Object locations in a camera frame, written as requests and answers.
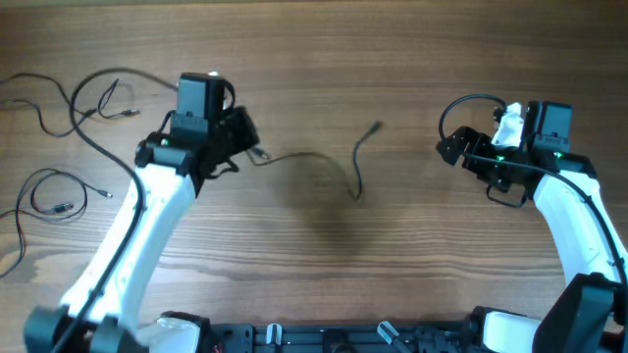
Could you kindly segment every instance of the wood grain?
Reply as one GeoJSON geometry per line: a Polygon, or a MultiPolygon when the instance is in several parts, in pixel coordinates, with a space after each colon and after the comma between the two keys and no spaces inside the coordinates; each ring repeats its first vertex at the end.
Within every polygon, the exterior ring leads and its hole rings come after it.
{"type": "MultiPolygon", "coordinates": [[[[286,161],[205,184],[173,234],[149,285],[142,320],[166,310],[214,323],[371,322],[455,319],[475,305],[542,316],[564,278],[548,227],[533,205],[492,204],[474,177],[436,153],[437,120],[458,96],[547,99],[574,106],[572,149],[594,162],[605,206],[628,233],[628,23],[604,2],[420,1],[163,5],[3,10],[0,76],[35,71],[74,87],[107,67],[143,69],[170,81],[219,70],[274,155],[314,150],[350,171],[355,139],[384,128],[359,155],[364,199],[354,204],[324,163],[286,161]]],[[[93,106],[115,76],[90,85],[93,106]]],[[[131,76],[111,111],[84,130],[131,163],[175,96],[131,76]]],[[[53,88],[22,79],[0,97],[29,97],[50,128],[69,126],[53,88]]],[[[467,104],[447,130],[490,131],[492,105],[467,104]]],[[[54,305],[80,274],[122,203],[128,177],[71,135],[54,139],[28,109],[0,112],[0,207],[13,207],[35,169],[75,172],[112,192],[90,195],[80,220],[24,220],[28,253],[0,281],[0,351],[22,351],[33,306],[54,305]]],[[[79,200],[61,180],[41,203],[79,200]]],[[[0,223],[6,265],[15,226],[0,223]]]]}

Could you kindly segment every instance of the wooden table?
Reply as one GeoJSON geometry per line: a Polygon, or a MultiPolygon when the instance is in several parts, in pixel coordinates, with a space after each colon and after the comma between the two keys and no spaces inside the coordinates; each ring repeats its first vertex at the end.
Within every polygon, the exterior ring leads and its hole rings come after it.
{"type": "MultiPolygon", "coordinates": [[[[214,323],[376,323],[461,319],[476,305],[541,317],[564,286],[548,227],[535,207],[489,202],[485,186],[435,151],[444,107],[469,93],[508,102],[574,106],[572,151],[596,166],[605,206],[628,234],[628,22],[602,2],[303,2],[3,10],[0,76],[52,75],[69,90],[87,74],[132,67],[175,82],[220,71],[272,154],[312,150],[350,169],[350,149],[374,121],[384,128],[359,154],[355,204],[325,163],[296,160],[207,182],[175,230],[147,289],[142,321],[167,310],[214,323]]],[[[107,76],[79,99],[92,107],[113,79],[110,111],[84,130],[132,163],[137,142],[175,95],[132,76],[107,76]]],[[[28,97],[51,129],[69,126],[54,87],[20,79],[0,98],[28,97]]],[[[446,131],[490,132],[490,103],[451,113],[446,131]]],[[[112,192],[90,193],[79,220],[24,218],[23,263],[0,281],[0,351],[22,351],[37,304],[53,306],[98,247],[129,187],[125,173],[75,134],[45,135],[32,110],[0,112],[1,210],[34,170],[56,167],[112,192]]],[[[42,187],[42,204],[79,201],[76,186],[42,187]]],[[[0,224],[1,265],[17,255],[15,225],[0,224]]]]}

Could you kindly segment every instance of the wooden surface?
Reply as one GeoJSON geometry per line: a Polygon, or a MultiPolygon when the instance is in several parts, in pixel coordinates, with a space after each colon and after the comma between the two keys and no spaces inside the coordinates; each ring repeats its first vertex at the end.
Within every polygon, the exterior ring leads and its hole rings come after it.
{"type": "MultiPolygon", "coordinates": [[[[434,147],[443,108],[469,93],[506,101],[574,106],[572,151],[591,157],[606,209],[628,234],[628,42],[623,5],[493,1],[260,3],[3,10],[0,76],[35,71],[73,88],[107,67],[143,69],[176,81],[219,70],[235,85],[263,146],[274,155],[329,154],[352,175],[363,145],[365,183],[354,204],[325,164],[291,161],[263,169],[243,156],[241,173],[205,184],[175,230],[147,289],[142,321],[166,310],[214,323],[370,322],[459,319],[476,305],[540,317],[564,278],[548,227],[533,205],[489,202],[485,186],[434,147]]],[[[89,86],[95,105],[115,76],[89,86]]],[[[131,163],[134,147],[161,122],[175,96],[131,76],[111,111],[84,130],[131,163]]],[[[47,83],[23,79],[1,98],[30,97],[50,128],[69,125],[47,83]]],[[[451,114],[491,131],[492,105],[451,114]]],[[[22,351],[22,325],[37,304],[54,305],[112,223],[129,178],[71,135],[44,135],[33,111],[0,112],[0,207],[12,208],[35,169],[78,173],[115,197],[90,193],[84,216],[64,226],[24,218],[28,252],[0,281],[0,351],[22,351]]],[[[57,180],[41,203],[79,201],[57,180]]],[[[17,255],[15,225],[0,223],[1,265],[17,255]]]]}

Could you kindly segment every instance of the tabletop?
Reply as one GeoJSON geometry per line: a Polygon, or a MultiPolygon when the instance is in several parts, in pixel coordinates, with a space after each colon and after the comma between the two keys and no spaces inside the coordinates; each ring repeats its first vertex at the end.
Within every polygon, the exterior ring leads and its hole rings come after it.
{"type": "MultiPolygon", "coordinates": [[[[176,227],[148,285],[141,321],[174,310],[212,323],[378,323],[462,319],[476,305],[542,317],[564,288],[548,226],[530,203],[487,200],[486,186],[435,150],[438,119],[459,96],[573,106],[572,152],[591,158],[605,207],[628,234],[625,4],[586,1],[355,1],[150,5],[0,11],[0,76],[54,76],[68,91],[90,73],[130,67],[176,82],[219,71],[273,156],[333,157],[359,202],[316,159],[254,167],[203,186],[176,227]]],[[[127,163],[138,141],[173,109],[176,95],[142,78],[104,76],[78,99],[93,107],[116,78],[108,111],[135,117],[86,121],[83,130],[127,163]]],[[[54,85],[19,78],[0,99],[29,98],[49,129],[70,126],[54,85]]],[[[448,118],[494,131],[493,104],[469,102],[448,118]]],[[[69,223],[22,217],[26,257],[0,280],[0,351],[23,351],[35,305],[54,306],[93,256],[129,188],[129,177],[71,134],[42,132],[34,111],[0,111],[0,211],[15,206],[33,171],[53,167],[111,192],[89,193],[69,223]]],[[[79,202],[66,180],[38,202],[79,202]]],[[[515,195],[503,195],[516,198],[515,195]]],[[[18,254],[14,219],[0,222],[0,265],[18,254]]]]}

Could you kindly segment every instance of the robotic arm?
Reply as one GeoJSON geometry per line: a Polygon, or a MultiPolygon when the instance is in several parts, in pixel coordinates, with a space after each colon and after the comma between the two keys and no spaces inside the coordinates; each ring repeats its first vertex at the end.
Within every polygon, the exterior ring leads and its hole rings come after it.
{"type": "Polygon", "coordinates": [[[621,346],[603,329],[610,314],[625,325],[626,250],[603,208],[593,166],[586,157],[568,153],[571,109],[550,102],[531,102],[525,119],[518,104],[504,107],[497,112],[499,130],[493,138],[464,126],[450,137],[443,135],[437,146],[452,165],[463,156],[463,168],[489,185],[493,200],[492,188],[507,192],[513,183],[524,185],[523,201],[533,198],[546,218],[568,286],[542,321],[477,307],[461,322],[262,328],[210,325],[206,318],[168,312],[155,324],[138,328],[146,285],[203,180],[237,172],[230,157],[258,143],[250,118],[234,101],[234,88],[224,79],[181,76],[177,110],[168,116],[170,132],[150,133],[136,150],[135,171],[145,202],[123,256],[80,317],[129,228],[137,200],[133,185],[101,247],[59,308],[38,307],[29,316],[28,352],[527,353],[621,346]],[[226,92],[232,96],[227,107],[226,92]],[[227,167],[217,172],[223,164],[227,167]],[[64,336],[68,338],[59,344],[64,336]]]}

